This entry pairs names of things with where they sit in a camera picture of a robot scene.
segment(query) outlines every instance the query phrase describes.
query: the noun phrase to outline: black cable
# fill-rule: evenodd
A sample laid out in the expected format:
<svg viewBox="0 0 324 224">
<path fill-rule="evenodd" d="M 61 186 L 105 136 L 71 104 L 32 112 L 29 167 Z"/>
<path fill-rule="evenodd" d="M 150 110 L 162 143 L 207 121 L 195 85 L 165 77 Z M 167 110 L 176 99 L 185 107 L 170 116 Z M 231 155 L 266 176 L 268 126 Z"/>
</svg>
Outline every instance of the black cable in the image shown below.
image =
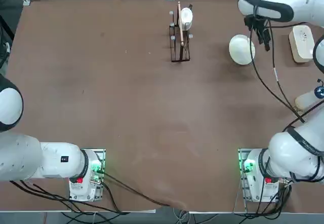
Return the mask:
<svg viewBox="0 0 324 224">
<path fill-rule="evenodd" d="M 1 62 L 0 62 L 0 69 L 2 68 L 2 66 L 4 65 L 6 59 L 9 57 L 9 53 L 6 52 L 5 56 L 2 58 Z"/>
<path fill-rule="evenodd" d="M 83 213 L 81 213 L 81 214 L 79 214 L 79 215 L 77 215 L 75 218 L 71 218 L 71 220 L 69 220 L 66 224 L 70 224 L 72 221 L 77 221 L 77 222 L 80 222 L 80 223 L 90 223 L 90 222 L 85 222 L 85 221 L 79 221 L 79 220 L 77 220 L 77 218 L 79 217 L 79 216 L 81 216 L 81 215 L 83 215 Z"/>
<path fill-rule="evenodd" d="M 135 189 L 129 187 L 128 185 L 124 184 L 123 182 L 119 181 L 118 179 L 116 179 L 115 177 L 109 175 L 108 173 L 105 173 L 105 172 L 103 172 L 103 171 L 97 171 L 97 172 L 98 172 L 98 173 L 101 173 L 101 174 L 105 174 L 107 177 L 113 179 L 114 181 L 118 182 L 118 183 L 121 184 L 122 186 L 126 187 L 129 191 L 131 191 L 131 192 L 133 192 L 134 194 L 137 194 L 137 195 L 143 197 L 144 199 L 146 199 L 146 200 L 148 200 L 148 201 L 150 201 L 150 202 L 152 202 L 152 203 L 154 203 L 154 204 L 157 204 L 157 205 L 160 205 L 160 206 L 169 206 L 169 205 L 167 205 L 167 204 L 164 204 L 164 203 L 161 203 L 161 202 L 156 201 L 156 200 L 154 200 L 154 199 L 151 199 L 150 197 L 148 197 L 148 196 L 142 194 L 141 192 L 138 192 L 137 190 L 135 190 Z"/>
<path fill-rule="evenodd" d="M 270 157 L 268 158 L 267 163 L 265 164 L 265 172 L 267 171 L 269 162 L 270 162 Z M 265 182 L 265 177 L 263 177 L 263 183 L 262 183 L 260 201 L 259 201 L 258 208 L 257 208 L 257 211 L 255 212 L 255 214 L 258 214 L 259 209 L 260 209 L 260 205 L 261 205 L 261 201 L 262 201 L 262 196 L 263 196 L 263 190 L 264 190 L 264 182 Z"/>
<path fill-rule="evenodd" d="M 307 114 L 309 114 L 311 111 L 313 111 L 314 109 L 316 109 L 317 107 L 319 107 L 320 105 L 322 105 L 324 103 L 324 100 L 320 101 L 319 103 L 317 103 L 316 105 L 312 106 L 309 110 L 307 110 L 305 113 L 301 114 L 301 117 L 306 116 Z M 290 126 L 292 126 L 294 123 L 296 123 L 299 119 L 295 119 L 292 122 L 290 122 L 284 129 L 283 132 L 285 132 Z"/>
<path fill-rule="evenodd" d="M 67 205 L 66 203 L 64 203 L 62 200 L 59 200 L 58 198 L 60 198 L 60 196 L 57 195 L 52 195 L 49 192 L 43 190 L 41 187 L 39 187 L 38 185 L 34 185 L 35 187 L 39 188 L 41 191 L 35 190 L 33 188 L 31 188 L 30 186 L 28 186 L 24 181 L 20 181 L 27 189 L 36 192 L 36 193 L 41 193 L 41 194 L 47 194 L 55 199 L 57 199 L 58 201 L 60 201 L 63 205 L 65 205 L 68 209 L 70 209 L 73 212 L 76 212 L 75 210 L 73 210 L 69 205 Z M 81 209 L 79 209 L 74 203 L 71 203 L 79 212 L 83 213 L 83 211 Z"/>
<path fill-rule="evenodd" d="M 212 217 L 208 218 L 207 220 L 204 220 L 204 221 L 201 221 L 201 222 L 197 222 L 197 224 L 202 224 L 202 223 L 205 223 L 205 222 L 209 222 L 211 219 L 215 218 L 215 216 L 217 216 L 217 215 L 219 215 L 219 214 L 215 214 Z"/>
<path fill-rule="evenodd" d="M 254 17 L 256 16 L 256 13 L 257 13 L 257 9 L 258 9 L 258 6 L 254 6 L 254 12 L 253 12 L 253 15 Z M 294 114 L 295 112 L 291 109 L 291 107 L 289 105 L 287 105 L 283 100 L 281 100 L 276 94 L 274 94 L 270 88 L 264 83 L 263 79 L 261 78 L 258 70 L 257 70 L 257 67 L 255 65 L 255 62 L 254 62 L 254 58 L 253 58 L 253 54 L 252 54 L 252 32 L 253 32 L 253 25 L 251 27 L 251 32 L 250 32 L 250 56 L 251 56 L 251 60 L 252 60 L 252 65 L 253 65 L 253 68 L 254 68 L 254 71 L 258 77 L 258 79 L 260 80 L 260 82 L 263 84 L 263 86 L 268 90 L 268 92 L 270 92 L 270 94 L 272 96 L 274 96 L 279 102 L 281 102 L 285 107 L 287 107 L 290 111 L 292 111 Z"/>
<path fill-rule="evenodd" d="M 50 198 L 48 196 L 44 196 L 44 195 L 40 195 L 40 194 L 37 194 L 37 193 L 34 193 L 34 192 L 31 192 L 29 190 L 26 190 L 24 187 L 20 186 L 19 184 L 17 184 L 16 182 L 14 181 L 10 181 L 10 183 L 12 183 L 13 185 L 15 185 L 17 188 L 19 188 L 20 190 L 26 192 L 26 193 L 29 193 L 31 195 L 35 195 L 35 196 L 38 196 L 38 197 L 41 197 L 41 198 L 44 198 L 44 199 L 48 199 L 48 200 L 54 200 L 54 201 L 67 201 L 67 202 L 73 202 L 73 203 L 80 203 L 80 204 L 83 204 L 83 205 L 87 205 L 87 206 L 91 206 L 91 207 L 95 207 L 95 208 L 98 208 L 98 209 L 102 209 L 102 210 L 106 210 L 106 211 L 110 211 L 110 212 L 114 212 L 116 214 L 119 214 L 118 212 L 114 211 L 114 210 L 110 210 L 108 208 L 104 208 L 104 207 L 101 207 L 101 206 L 96 206 L 96 205 L 92 205 L 92 204 L 89 204 L 87 202 L 83 202 L 83 201 L 77 201 L 77 200 L 68 200 L 62 196 L 60 196 L 61 200 L 59 199 L 55 199 L 55 198 Z"/>
<path fill-rule="evenodd" d="M 75 220 L 75 221 L 77 221 L 77 222 L 79 222 L 79 223 L 84 223 L 84 224 L 100 224 L 100 223 L 105 223 L 105 222 L 107 222 L 107 221 L 103 220 L 103 221 L 97 221 L 97 222 L 92 223 L 92 222 L 87 222 L 87 221 L 82 221 L 82 220 L 78 220 L 78 219 L 77 219 L 79 216 L 84 215 L 85 213 L 81 213 L 81 214 L 77 215 L 76 217 L 68 216 L 68 215 L 66 215 L 64 212 L 61 212 L 61 213 L 62 213 L 62 215 L 64 215 L 65 217 L 69 218 L 70 221 L 74 221 L 74 220 Z M 110 220 L 114 220 L 115 218 L 117 218 L 117 217 L 119 217 L 119 216 L 121 216 L 121 215 L 118 214 L 118 215 L 116 215 L 116 216 L 114 216 L 114 217 L 112 217 L 112 218 L 109 218 L 108 221 L 110 221 Z"/>
<path fill-rule="evenodd" d="M 300 115 L 296 112 L 296 110 L 293 108 L 293 106 L 290 104 L 289 100 L 287 99 L 282 87 L 281 87 L 281 84 L 279 82 L 279 78 L 277 76 L 277 71 L 275 69 L 275 64 L 274 64 L 274 37 L 273 37 L 273 31 L 272 31 L 272 27 L 271 27 L 271 21 L 268 20 L 268 23 L 269 23 L 269 28 L 270 28 L 270 38 L 271 38 L 271 42 L 272 42 L 272 68 L 273 68 L 273 71 L 275 73 L 275 77 L 276 77 L 276 80 L 277 80 L 277 85 L 279 87 L 279 90 L 281 92 L 281 94 L 283 95 L 284 99 L 286 100 L 287 104 L 289 105 L 290 107 L 290 110 L 296 115 L 296 117 L 302 122 L 304 123 L 305 120 L 300 117 Z"/>
<path fill-rule="evenodd" d="M 114 198 L 113 198 L 113 196 L 112 196 L 112 192 L 110 191 L 110 188 L 107 186 L 107 184 L 105 184 L 104 182 L 101 182 L 101 184 L 108 190 L 108 193 L 109 193 L 109 195 L 110 195 L 110 199 L 111 199 L 111 202 L 112 202 L 112 205 L 113 205 L 113 207 L 115 208 L 115 210 L 117 211 L 117 212 L 121 212 L 119 209 L 118 209 L 118 207 L 117 207 L 117 205 L 116 205 L 116 202 L 115 202 L 115 200 L 114 200 Z"/>
<path fill-rule="evenodd" d="M 272 26 L 272 28 L 288 28 L 288 27 L 293 27 L 296 25 L 303 25 L 306 24 L 307 22 L 299 22 L 299 23 L 295 23 L 295 24 L 291 24 L 291 25 L 275 25 Z"/>
</svg>

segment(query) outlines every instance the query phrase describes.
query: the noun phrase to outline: metal mount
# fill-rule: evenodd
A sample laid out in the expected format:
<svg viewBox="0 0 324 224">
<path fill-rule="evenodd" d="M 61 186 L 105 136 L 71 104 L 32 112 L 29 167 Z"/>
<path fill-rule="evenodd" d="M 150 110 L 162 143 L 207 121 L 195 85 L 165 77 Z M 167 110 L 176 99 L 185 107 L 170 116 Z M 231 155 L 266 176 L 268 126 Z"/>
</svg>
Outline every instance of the metal mount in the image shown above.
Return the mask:
<svg viewBox="0 0 324 224">
<path fill-rule="evenodd" d="M 190 50 L 189 41 L 193 38 L 192 34 L 189 34 L 189 29 L 182 27 L 181 23 L 181 6 L 178 2 L 177 6 L 177 19 L 175 22 L 174 12 L 170 11 L 169 14 L 172 15 L 172 22 L 169 25 L 169 36 L 170 36 L 170 54 L 171 62 L 185 62 L 190 61 Z M 180 46 L 179 59 L 177 59 L 177 46 Z"/>
<path fill-rule="evenodd" d="M 254 150 L 254 148 L 239 148 L 238 149 L 238 163 L 239 163 L 239 171 L 240 171 L 240 180 L 241 180 L 241 188 L 243 193 L 243 201 L 245 212 L 248 213 L 248 201 L 252 201 L 250 186 L 248 183 L 248 179 L 246 174 L 244 173 L 244 162 L 249 156 L 249 153 Z M 275 198 L 273 203 L 276 203 L 279 198 Z"/>
<path fill-rule="evenodd" d="M 69 181 L 69 198 L 78 201 L 100 201 L 102 200 L 104 175 L 93 171 L 105 170 L 106 150 L 101 148 L 84 148 L 89 158 L 88 170 L 81 182 Z"/>
</svg>

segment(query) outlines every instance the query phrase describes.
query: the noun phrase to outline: wire bundle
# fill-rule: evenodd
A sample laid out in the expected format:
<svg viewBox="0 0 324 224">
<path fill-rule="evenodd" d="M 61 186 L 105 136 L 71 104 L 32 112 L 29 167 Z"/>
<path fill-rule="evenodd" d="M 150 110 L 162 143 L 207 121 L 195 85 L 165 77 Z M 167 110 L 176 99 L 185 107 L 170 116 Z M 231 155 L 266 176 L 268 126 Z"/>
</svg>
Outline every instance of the wire bundle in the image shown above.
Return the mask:
<svg viewBox="0 0 324 224">
<path fill-rule="evenodd" d="M 105 174 L 105 176 L 108 176 L 109 178 L 113 179 L 115 182 L 119 183 L 119 184 L 120 184 L 124 189 L 130 191 L 130 192 L 133 193 L 133 194 L 139 195 L 139 196 L 145 198 L 146 200 L 151 201 L 151 202 L 154 203 L 154 204 L 158 204 L 158 205 L 161 205 L 161 206 L 169 206 L 169 205 L 167 205 L 167 204 L 164 204 L 164 203 L 161 203 L 161 202 L 159 202 L 159 201 L 156 201 L 156 200 L 151 199 L 150 197 L 148 197 L 148 196 L 142 194 L 141 192 L 139 192 L 139 191 L 133 189 L 132 187 L 129 187 L 128 185 L 124 184 L 123 182 L 119 181 L 119 180 L 116 179 L 115 177 L 113 177 L 113 176 L 111 176 L 111 175 L 109 175 L 109 174 L 107 174 L 107 173 L 105 173 L 105 172 L 98 171 L 98 173 L 103 173 L 103 174 Z M 104 207 L 101 207 L 101 206 L 96 206 L 96 205 L 93 205 L 93 204 L 89 204 L 89 203 L 87 203 L 87 202 L 82 202 L 82 201 L 76 201 L 76 200 L 67 199 L 67 198 L 65 198 L 65 197 L 63 197 L 63 196 L 60 196 L 60 195 L 51 194 L 51 193 L 49 193 L 48 191 L 44 190 L 43 188 L 41 188 L 40 186 L 38 186 L 37 184 L 34 184 L 34 183 L 33 183 L 32 185 L 33 185 L 33 187 L 35 187 L 35 188 L 30 187 L 26 182 L 24 182 L 24 181 L 22 181 L 22 180 L 20 181 L 22 185 L 20 185 L 20 184 L 14 182 L 14 181 L 10 181 L 10 182 L 11 182 L 14 186 L 16 186 L 17 188 L 19 188 L 20 190 L 22 190 L 22 191 L 24 191 L 24 192 L 26 192 L 26 193 L 28 193 L 28 194 L 31 194 L 31 195 L 34 195 L 34 196 L 38 196 L 38 197 L 43 198 L 43 199 L 48 199 L 48 200 L 53 200 L 53 201 L 59 201 L 59 202 L 61 202 L 63 205 L 65 205 L 69 210 L 71 210 L 72 212 L 74 212 L 74 213 L 79 213 L 79 215 L 77 215 L 76 217 L 72 218 L 72 217 L 70 217 L 70 216 L 68 216 L 68 215 L 66 215 L 66 214 L 64 214 L 64 213 L 62 212 L 62 214 L 63 214 L 64 216 L 70 218 L 71 221 L 76 220 L 76 221 L 78 221 L 78 222 L 80 222 L 80 223 L 92 223 L 92 222 L 84 222 L 84 221 L 79 221 L 79 220 L 77 220 L 77 218 L 78 218 L 79 216 L 81 216 L 81 215 L 93 215 L 93 213 L 91 213 L 91 212 L 83 212 L 83 211 L 82 211 L 82 210 L 81 210 L 81 209 L 76 205 L 76 203 L 78 203 L 78 204 L 83 204 L 83 205 L 86 205 L 86 206 L 95 207 L 95 208 L 102 209 L 102 210 L 106 210 L 106 211 L 110 211 L 110 212 L 114 212 L 114 213 L 117 214 L 117 215 L 114 216 L 113 218 L 107 219 L 107 218 L 105 218 L 104 216 L 102 216 L 101 214 L 96 213 L 96 215 L 98 215 L 99 217 L 101 217 L 101 218 L 104 219 L 104 221 L 101 221 L 101 222 L 95 222 L 96 224 L 98 224 L 98 223 L 104 223 L 104 222 L 107 222 L 107 223 L 112 224 L 111 220 L 113 220 L 113 219 L 119 217 L 120 215 L 127 215 L 127 214 L 129 214 L 128 212 L 121 212 L 121 211 L 119 210 L 119 208 L 117 207 L 116 202 L 115 202 L 115 200 L 114 200 L 114 198 L 113 198 L 113 196 L 112 196 L 111 190 L 109 189 L 108 185 L 106 185 L 104 182 L 102 182 L 102 185 L 107 189 L 107 191 L 108 191 L 108 193 L 109 193 L 109 195 L 110 195 L 110 198 L 111 198 L 111 202 L 112 202 L 112 204 L 113 204 L 115 210 L 107 209 L 107 208 L 104 208 Z"/>
</svg>

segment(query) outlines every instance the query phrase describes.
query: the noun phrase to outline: cable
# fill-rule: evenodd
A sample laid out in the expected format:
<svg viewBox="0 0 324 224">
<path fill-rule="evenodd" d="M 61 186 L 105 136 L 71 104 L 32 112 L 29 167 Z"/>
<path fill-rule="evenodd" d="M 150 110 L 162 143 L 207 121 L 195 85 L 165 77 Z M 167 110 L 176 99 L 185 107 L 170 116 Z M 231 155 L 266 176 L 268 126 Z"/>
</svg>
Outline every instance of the cable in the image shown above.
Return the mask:
<svg viewBox="0 0 324 224">
<path fill-rule="evenodd" d="M 71 220 L 69 220 L 66 224 L 69 224 L 69 223 L 71 223 L 72 221 L 74 221 L 74 220 L 76 220 L 77 222 L 80 222 L 80 223 L 90 223 L 90 222 L 84 222 L 84 221 L 79 221 L 79 220 L 77 220 L 77 218 L 79 217 L 79 216 L 81 216 L 81 215 L 83 215 L 83 213 L 81 213 L 81 214 L 79 214 L 79 215 L 77 215 L 75 218 L 70 218 Z"/>
<path fill-rule="evenodd" d="M 156 200 L 154 200 L 154 199 L 151 199 L 150 197 L 148 197 L 148 196 L 142 194 L 141 192 L 138 192 L 137 190 L 135 190 L 135 189 L 129 187 L 128 185 L 124 184 L 123 182 L 119 181 L 118 179 L 116 179 L 115 177 L 109 175 L 108 173 L 105 173 L 105 172 L 103 172 L 103 171 L 97 171 L 97 172 L 98 172 L 98 173 L 101 173 L 101 174 L 105 174 L 107 177 L 113 179 L 114 181 L 118 182 L 118 183 L 121 184 L 122 186 L 126 187 L 126 188 L 128 189 L 128 191 L 131 191 L 132 193 L 137 194 L 137 195 L 143 197 L 144 199 L 146 199 L 146 200 L 148 200 L 148 201 L 150 201 L 150 202 L 152 202 L 152 203 L 154 203 L 154 204 L 157 204 L 157 205 L 160 205 L 160 206 L 169 206 L 169 205 L 167 205 L 167 204 L 164 204 L 164 203 L 161 203 L 161 202 L 156 201 Z"/>
<path fill-rule="evenodd" d="M 313 111 L 314 109 L 316 109 L 317 107 L 319 107 L 320 105 L 322 105 L 324 103 L 324 100 L 320 101 L 319 103 L 317 103 L 316 105 L 312 106 L 309 110 L 307 110 L 305 113 L 301 114 L 301 117 L 306 116 L 307 114 L 309 114 L 311 111 Z M 295 119 L 292 122 L 290 122 L 284 129 L 283 132 L 285 132 L 290 126 L 292 126 L 294 123 L 296 123 L 299 119 Z"/>
<path fill-rule="evenodd" d="M 2 60 L 0 61 L 0 69 L 2 68 L 2 66 L 4 65 L 6 59 L 9 57 L 9 54 L 8 52 L 5 53 L 5 56 L 2 58 Z"/>
<path fill-rule="evenodd" d="M 48 199 L 48 200 L 54 200 L 54 201 L 67 201 L 67 202 L 70 202 L 70 203 L 79 203 L 79 204 L 83 204 L 83 205 L 87 205 L 87 206 L 91 206 L 91 207 L 95 207 L 95 208 L 98 208 L 98 209 L 102 209 L 102 210 L 106 210 L 106 211 L 110 211 L 110 212 L 114 212 L 116 214 L 119 214 L 118 212 L 114 211 L 114 210 L 110 210 L 108 208 L 104 208 L 104 207 L 101 207 L 101 206 L 96 206 L 96 205 L 92 205 L 92 204 L 89 204 L 87 202 L 83 202 L 83 201 L 77 201 L 77 200 L 68 200 L 67 198 L 64 198 L 62 196 L 59 196 L 59 195 L 54 195 L 54 196 L 57 196 L 58 198 L 61 198 L 61 200 L 59 199 L 55 199 L 55 198 L 50 198 L 48 197 L 48 195 L 40 195 L 40 194 L 37 194 L 37 193 L 34 193 L 34 192 L 31 192 L 29 190 L 26 190 L 24 187 L 20 186 L 19 184 L 17 184 L 16 182 L 14 181 L 10 181 L 10 183 L 12 183 L 13 185 L 15 185 L 17 188 L 19 188 L 20 190 L 26 192 L 26 193 L 29 193 L 31 195 L 35 195 L 35 196 L 38 196 L 38 197 L 41 197 L 41 198 L 44 198 L 44 199 Z"/>
<path fill-rule="evenodd" d="M 108 192 L 109 192 L 109 195 L 110 195 L 110 199 L 111 199 L 111 202 L 112 202 L 112 205 L 113 205 L 113 207 L 115 208 L 115 210 L 117 211 L 117 212 L 121 212 L 119 209 L 118 209 L 118 207 L 117 207 L 117 205 L 116 205 L 116 202 L 115 202 L 115 200 L 114 200 L 114 198 L 113 198 L 113 196 L 112 196 L 112 193 L 111 193 L 111 191 L 110 191 L 110 188 L 104 183 L 104 182 L 101 182 L 101 184 L 108 190 Z"/>
<path fill-rule="evenodd" d="M 64 212 L 61 212 L 61 214 L 64 215 L 65 217 L 69 218 L 70 221 L 74 221 L 74 220 L 75 220 L 75 221 L 77 221 L 77 222 L 79 222 L 79 223 L 84 223 L 84 224 L 100 224 L 100 223 L 105 223 L 105 222 L 107 222 L 106 220 L 104 220 L 104 221 L 97 221 L 97 222 L 87 222 L 87 221 L 78 220 L 77 218 L 80 217 L 81 215 L 83 215 L 84 213 L 81 213 L 81 214 L 77 215 L 76 217 L 68 216 L 68 215 L 66 215 Z M 112 217 L 112 218 L 109 218 L 108 221 L 114 220 L 115 218 L 117 218 L 117 217 L 119 217 L 119 216 L 121 216 L 121 215 L 118 214 L 117 216 L 114 216 L 114 217 Z"/>
<path fill-rule="evenodd" d="M 278 26 L 272 26 L 272 28 L 288 28 L 288 27 L 293 27 L 296 25 L 303 25 L 306 24 L 307 22 L 299 22 L 299 23 L 295 23 L 295 24 L 291 24 L 291 25 L 278 25 Z"/>
<path fill-rule="evenodd" d="M 175 209 L 173 208 L 173 213 L 174 213 L 174 216 L 177 219 L 177 222 L 175 224 L 178 224 L 178 223 L 182 224 L 182 221 L 186 217 L 188 217 L 187 224 L 190 222 L 190 212 L 189 211 L 181 210 L 179 216 L 177 216 L 176 213 L 175 213 Z"/>
<path fill-rule="evenodd" d="M 65 199 L 64 197 L 61 197 L 59 195 L 53 195 L 53 194 L 50 194 L 49 192 L 45 191 L 44 189 L 42 189 L 41 187 L 39 187 L 38 185 L 36 184 L 33 184 L 33 186 L 35 186 L 36 188 L 40 189 L 41 191 L 38 191 L 38 190 L 35 190 L 31 187 L 29 187 L 24 181 L 20 181 L 27 189 L 33 191 L 33 192 L 36 192 L 36 193 L 41 193 L 41 194 L 46 194 L 48 196 L 51 196 L 53 197 L 54 199 L 60 201 L 63 205 L 65 205 L 68 209 L 70 209 L 71 211 L 73 212 L 76 212 L 75 210 L 73 210 L 70 206 L 68 206 L 66 203 L 63 202 L 63 200 Z M 83 213 L 81 209 L 79 209 L 74 203 L 71 203 L 79 212 Z"/>
<path fill-rule="evenodd" d="M 265 164 L 265 172 L 267 171 L 267 168 L 268 168 L 269 162 L 270 162 L 270 157 L 268 158 L 267 163 Z M 263 196 L 264 182 L 265 182 L 265 177 L 263 177 L 263 183 L 262 183 L 262 189 L 261 189 L 260 201 L 259 201 L 258 208 L 257 208 L 257 211 L 255 212 L 255 214 L 258 214 L 259 209 L 260 209 L 260 205 L 261 205 L 261 201 L 262 201 L 262 196 Z"/>
<path fill-rule="evenodd" d="M 275 74 L 275 78 L 276 78 L 276 81 L 277 81 L 277 84 L 278 84 L 278 87 L 279 87 L 279 90 L 281 92 L 281 94 L 283 95 L 284 99 L 286 100 L 287 104 L 289 105 L 291 111 L 296 115 L 296 117 L 302 122 L 304 123 L 305 120 L 299 116 L 299 114 L 296 112 L 296 110 L 294 110 L 293 106 L 290 104 L 289 100 L 287 99 L 282 87 L 281 87 L 281 84 L 279 82 L 279 78 L 278 78 L 278 75 L 277 75 L 277 71 L 275 69 L 275 64 L 274 64 L 274 38 L 273 38 L 273 32 L 272 32 L 272 27 L 271 27 L 271 21 L 268 20 L 268 23 L 269 23 L 269 28 L 270 28 L 270 35 L 271 35 L 271 42 L 272 42 L 272 67 L 273 67 L 273 71 L 274 71 L 274 74 Z"/>
<path fill-rule="evenodd" d="M 256 15 L 256 11 L 257 11 L 257 6 L 255 6 L 254 7 L 254 17 L 255 17 L 255 15 Z M 256 75 L 257 75 L 257 77 L 258 77 L 258 79 L 260 80 L 260 82 L 263 84 L 263 86 L 268 90 L 268 92 L 270 92 L 270 94 L 272 95 L 272 96 L 274 96 L 279 102 L 281 102 L 285 107 L 287 107 L 290 111 L 292 111 L 294 114 L 295 114 L 295 111 L 293 111 L 292 109 L 291 109 L 291 107 L 289 106 L 289 105 L 287 105 L 283 100 L 281 100 L 276 94 L 274 94 L 271 90 L 270 90 L 270 88 L 264 83 L 264 81 L 263 81 L 263 79 L 261 78 L 261 76 L 260 76 L 260 74 L 259 74 L 259 72 L 258 72 L 258 70 L 257 70 L 257 67 L 256 67 L 256 65 L 255 65 L 255 61 L 254 61 L 254 58 L 253 58 L 253 54 L 252 54 L 252 32 L 253 32 L 253 25 L 252 25 L 252 27 L 251 27 L 251 32 L 250 32 L 250 56 L 251 56 L 251 60 L 252 60 L 252 65 L 253 65 L 253 68 L 254 68 L 254 71 L 255 71 L 255 73 L 256 73 Z"/>
<path fill-rule="evenodd" d="M 216 214 L 216 215 L 212 216 L 211 218 L 209 218 L 209 219 L 207 219 L 207 220 L 204 220 L 204 221 L 202 221 L 202 222 L 197 222 L 196 224 L 204 224 L 204 223 L 207 223 L 207 222 L 209 222 L 209 221 L 215 219 L 218 215 L 219 215 L 219 214 Z"/>
</svg>

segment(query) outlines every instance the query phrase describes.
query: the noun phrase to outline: brown table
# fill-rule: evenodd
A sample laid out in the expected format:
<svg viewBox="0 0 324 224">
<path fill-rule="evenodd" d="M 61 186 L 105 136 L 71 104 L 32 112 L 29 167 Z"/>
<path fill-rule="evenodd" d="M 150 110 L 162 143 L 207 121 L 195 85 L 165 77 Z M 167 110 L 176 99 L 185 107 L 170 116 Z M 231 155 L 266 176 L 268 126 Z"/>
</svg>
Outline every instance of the brown table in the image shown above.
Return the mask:
<svg viewBox="0 0 324 224">
<path fill-rule="evenodd" d="M 176 11 L 177 1 L 193 4 L 194 15 L 191 61 L 181 64 L 170 63 L 169 50 L 169 11 Z M 237 149 L 267 147 L 294 119 L 252 66 L 230 59 L 230 39 L 249 34 L 236 2 L 33 0 L 23 10 L 10 57 L 8 78 L 25 101 L 14 131 L 106 148 L 107 171 L 144 194 L 186 210 L 231 212 Z M 275 30 L 275 60 L 293 101 L 323 75 L 313 63 L 293 62 L 290 30 Z M 322 34 L 312 31 L 315 40 Z M 260 74 L 278 93 L 271 52 L 256 47 Z M 66 195 L 65 179 L 37 182 Z M 157 207 L 111 188 L 123 210 Z M 1 210 L 65 209 L 9 183 L 1 183 L 0 193 L 6 199 Z M 111 208 L 104 197 L 98 204 Z M 285 211 L 324 213 L 323 198 L 319 184 L 296 184 Z M 244 210 L 241 198 L 236 210 Z"/>
</svg>

